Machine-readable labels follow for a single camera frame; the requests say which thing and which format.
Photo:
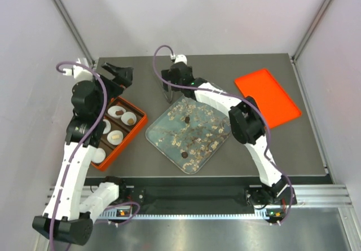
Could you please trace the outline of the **silver metal tongs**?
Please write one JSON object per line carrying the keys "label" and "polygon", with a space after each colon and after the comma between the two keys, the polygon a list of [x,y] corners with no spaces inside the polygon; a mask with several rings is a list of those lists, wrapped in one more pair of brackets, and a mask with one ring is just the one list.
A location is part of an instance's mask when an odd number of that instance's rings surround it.
{"label": "silver metal tongs", "polygon": [[171,87],[166,84],[166,83],[162,83],[162,89],[163,89],[163,94],[165,96],[166,101],[171,104],[173,101],[173,91],[171,89]]}

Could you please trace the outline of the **brown rectangular chocolate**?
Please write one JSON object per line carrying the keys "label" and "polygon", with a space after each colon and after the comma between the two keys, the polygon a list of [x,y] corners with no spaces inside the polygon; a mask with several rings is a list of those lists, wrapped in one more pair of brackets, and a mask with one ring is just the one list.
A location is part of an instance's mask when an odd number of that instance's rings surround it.
{"label": "brown rectangular chocolate", "polygon": [[116,112],[116,115],[118,115],[118,116],[119,116],[119,115],[121,116],[121,115],[123,115],[123,114],[124,114],[124,111],[122,111],[122,110],[119,110],[119,111]]}

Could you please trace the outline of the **caramel round chocolate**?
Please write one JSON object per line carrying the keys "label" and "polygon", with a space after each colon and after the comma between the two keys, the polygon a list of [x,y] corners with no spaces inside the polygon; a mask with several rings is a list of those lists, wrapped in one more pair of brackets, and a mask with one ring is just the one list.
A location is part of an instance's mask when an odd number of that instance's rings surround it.
{"label": "caramel round chocolate", "polygon": [[134,120],[132,118],[130,118],[130,119],[128,119],[127,123],[132,125],[134,123]]}

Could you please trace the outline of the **orange box lid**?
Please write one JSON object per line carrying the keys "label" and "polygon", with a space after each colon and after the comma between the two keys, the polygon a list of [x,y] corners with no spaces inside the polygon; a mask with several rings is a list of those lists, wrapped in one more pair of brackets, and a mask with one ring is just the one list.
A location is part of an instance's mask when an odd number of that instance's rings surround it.
{"label": "orange box lid", "polygon": [[244,96],[255,99],[271,129],[302,115],[292,98],[267,69],[260,69],[235,79]]}

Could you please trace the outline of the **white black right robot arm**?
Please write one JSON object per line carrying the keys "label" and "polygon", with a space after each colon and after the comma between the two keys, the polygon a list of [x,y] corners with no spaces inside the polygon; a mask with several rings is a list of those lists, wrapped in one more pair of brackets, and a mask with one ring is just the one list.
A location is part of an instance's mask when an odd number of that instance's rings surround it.
{"label": "white black right robot arm", "polygon": [[207,104],[229,118],[234,138],[248,149],[259,173],[262,194],[268,204],[285,202],[296,198],[288,176],[276,166],[270,152],[270,128],[257,107],[256,101],[247,96],[229,94],[203,78],[194,78],[192,67],[177,62],[161,71],[159,78],[167,91],[181,91],[187,98]]}

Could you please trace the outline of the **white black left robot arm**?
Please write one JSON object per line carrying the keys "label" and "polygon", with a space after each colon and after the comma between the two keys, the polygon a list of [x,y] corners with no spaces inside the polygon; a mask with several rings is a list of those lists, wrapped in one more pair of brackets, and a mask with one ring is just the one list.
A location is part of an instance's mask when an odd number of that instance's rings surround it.
{"label": "white black left robot arm", "polygon": [[94,69],[76,61],[57,63],[56,70],[78,81],[72,88],[73,116],[67,126],[61,169],[51,199],[41,215],[33,218],[32,227],[49,240],[69,246],[85,245],[107,210],[121,206],[135,207],[123,224],[130,222],[140,211],[138,202],[127,199],[124,180],[106,177],[98,189],[81,200],[86,174],[92,162],[100,156],[99,144],[105,129],[104,115],[110,101],[121,95],[133,81],[132,67],[102,65],[113,78],[107,79]]}

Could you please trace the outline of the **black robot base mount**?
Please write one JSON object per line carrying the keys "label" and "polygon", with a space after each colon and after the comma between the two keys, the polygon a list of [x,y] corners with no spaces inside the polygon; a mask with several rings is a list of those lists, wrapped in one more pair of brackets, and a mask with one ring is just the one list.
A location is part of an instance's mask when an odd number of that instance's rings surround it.
{"label": "black robot base mount", "polygon": [[105,177],[104,181],[119,183],[121,188],[144,192],[144,201],[210,201],[232,200],[246,205],[249,199],[253,203],[278,205],[283,201],[290,205],[297,203],[296,193],[287,180],[282,177],[280,183],[268,187],[255,177],[176,177],[176,178],[118,178]]}

